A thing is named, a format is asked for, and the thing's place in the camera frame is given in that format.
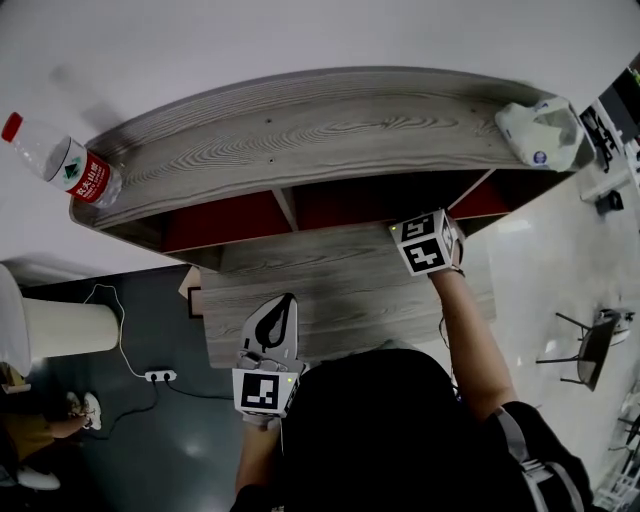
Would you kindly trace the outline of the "person's left hand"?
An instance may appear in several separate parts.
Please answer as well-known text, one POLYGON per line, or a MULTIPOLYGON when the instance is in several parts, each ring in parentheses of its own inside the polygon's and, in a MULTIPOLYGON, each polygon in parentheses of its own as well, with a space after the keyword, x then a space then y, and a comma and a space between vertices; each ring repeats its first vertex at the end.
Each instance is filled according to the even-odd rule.
POLYGON ((278 415, 242 414, 247 430, 265 432, 281 429, 281 418, 278 415))

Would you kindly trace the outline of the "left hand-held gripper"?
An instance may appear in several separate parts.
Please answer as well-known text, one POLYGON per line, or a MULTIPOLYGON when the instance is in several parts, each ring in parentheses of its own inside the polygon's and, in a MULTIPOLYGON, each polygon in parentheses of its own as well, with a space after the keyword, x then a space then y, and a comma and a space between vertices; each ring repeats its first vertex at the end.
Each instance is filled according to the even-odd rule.
POLYGON ((245 350, 240 351, 232 369, 234 406, 238 412, 279 418, 288 414, 306 370, 303 362, 294 360, 297 343, 298 304, 292 293, 270 299, 247 318, 241 334, 245 350), (293 361, 279 362, 259 354, 293 361))

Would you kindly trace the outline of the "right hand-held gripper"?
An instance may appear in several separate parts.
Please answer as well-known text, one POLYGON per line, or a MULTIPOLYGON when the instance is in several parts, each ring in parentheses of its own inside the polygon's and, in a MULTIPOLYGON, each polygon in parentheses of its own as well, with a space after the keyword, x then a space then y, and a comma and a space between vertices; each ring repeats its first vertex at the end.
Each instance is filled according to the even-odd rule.
POLYGON ((462 240, 445 209, 393 224, 389 232, 412 276, 459 269, 454 255, 462 240))

